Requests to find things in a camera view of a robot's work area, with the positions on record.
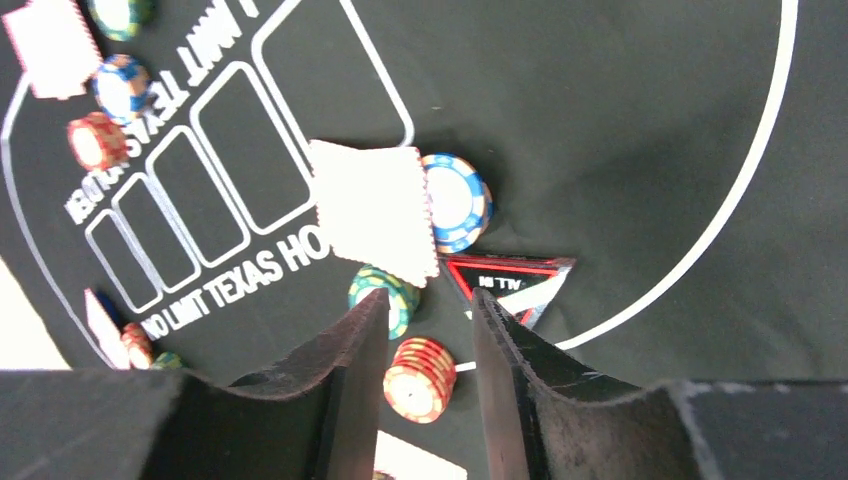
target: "poker chip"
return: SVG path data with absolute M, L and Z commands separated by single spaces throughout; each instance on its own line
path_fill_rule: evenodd
M 418 308 L 418 304 L 421 303 L 421 290 L 412 285 L 411 283 L 404 282 L 394 275 L 380 270 L 379 268 L 374 267 L 373 265 L 365 265 L 362 267 L 357 275 L 367 277 L 367 276 L 376 276 L 384 279 L 386 282 L 392 284 L 395 288 L 400 290 L 400 293 L 404 296 L 407 303 L 409 304 L 409 309 L 411 311 L 415 311 Z
M 163 352 L 150 367 L 153 370 L 174 370 L 178 368 L 186 368 L 183 359 L 176 353 Z
M 491 194 L 474 168 L 448 153 L 421 159 L 436 250 L 457 253 L 470 247 L 488 225 Z
M 68 143 L 77 163 L 88 171 L 106 170 L 129 159 L 124 132 L 103 112 L 69 123 Z
M 393 275 L 366 265 L 353 278 L 348 290 L 348 307 L 353 308 L 377 288 L 389 291 L 389 340 L 394 340 L 409 327 L 409 321 L 418 308 L 420 293 L 417 288 Z
M 456 381 L 456 361 L 450 352 L 439 342 L 426 337 L 411 337 L 398 346 L 394 358 L 415 356 L 429 359 L 441 370 L 447 372 L 451 384 Z
M 104 35 L 126 42 L 150 18 L 150 0 L 88 0 L 88 11 Z
M 94 76 L 97 103 L 118 125 L 125 126 L 141 117 L 148 106 L 150 75 L 135 58 L 112 55 Z
M 415 423 L 432 423 L 447 408 L 448 399 L 426 372 L 407 365 L 393 365 L 383 377 L 383 393 L 400 416 Z
M 447 409 L 456 383 L 456 363 L 440 343 L 413 337 L 398 347 L 383 378 L 389 405 L 415 423 L 431 423 Z
M 133 368 L 147 370 L 153 365 L 153 345 L 141 325 L 127 324 L 121 335 L 121 342 L 127 349 Z

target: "poker table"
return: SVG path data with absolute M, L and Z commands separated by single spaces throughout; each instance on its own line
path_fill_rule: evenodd
M 490 186 L 470 252 L 576 259 L 536 331 L 593 368 L 844 377 L 846 18 L 839 0 L 158 2 L 136 39 L 99 40 L 158 99 L 128 164 L 92 174 L 65 128 L 93 95 L 36 100 L 4 37 L 0 255 L 71 366 L 108 368 L 97 288 L 228 384 L 336 321 L 361 266 L 321 238 L 306 142 L 414 145 Z M 351 214 L 391 202 L 378 183 Z M 407 335 L 471 362 L 464 308 L 431 279 Z M 486 478 L 473 369 L 436 422 L 380 421 Z

